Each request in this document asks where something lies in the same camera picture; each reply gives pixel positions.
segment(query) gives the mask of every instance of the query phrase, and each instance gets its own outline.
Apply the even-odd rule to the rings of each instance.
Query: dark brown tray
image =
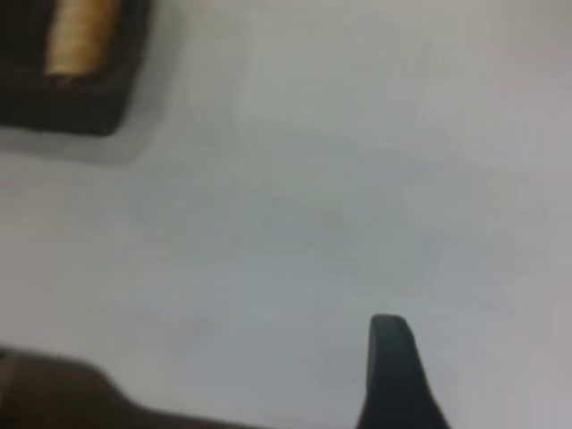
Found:
[[[106,136],[121,125],[146,44],[152,0],[122,0],[104,69],[76,80],[43,74],[55,0],[0,0],[0,123]]]

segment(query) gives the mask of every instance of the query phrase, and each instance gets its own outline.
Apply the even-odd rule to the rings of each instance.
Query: black object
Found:
[[[357,429],[449,429],[402,317],[372,318],[366,404]]]
[[[73,80],[44,75],[55,0],[0,0],[0,123],[105,136],[120,126],[143,54],[152,0],[122,0],[106,66]]]
[[[0,349],[0,429],[256,429],[145,409],[99,370]],[[449,429],[404,319],[371,323],[366,405],[357,429]]]

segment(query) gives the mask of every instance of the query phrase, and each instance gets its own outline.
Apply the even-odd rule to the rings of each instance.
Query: brown object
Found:
[[[46,74],[83,76],[105,62],[117,0],[56,0],[47,41]]]
[[[118,0],[97,72],[45,75],[56,0],[0,0],[0,123],[104,136],[122,123],[147,39],[152,0]]]
[[[2,429],[256,429],[137,406],[94,367],[56,357],[10,352],[0,371]]]

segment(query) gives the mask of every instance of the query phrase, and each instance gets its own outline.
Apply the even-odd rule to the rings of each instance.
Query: white surface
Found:
[[[118,136],[0,130],[0,341],[341,429],[398,313],[453,426],[571,427],[569,2],[158,3]]]

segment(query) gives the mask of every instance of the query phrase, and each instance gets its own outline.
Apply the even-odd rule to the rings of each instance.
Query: beige item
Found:
[[[46,74],[82,76],[105,61],[119,0],[56,0]]]

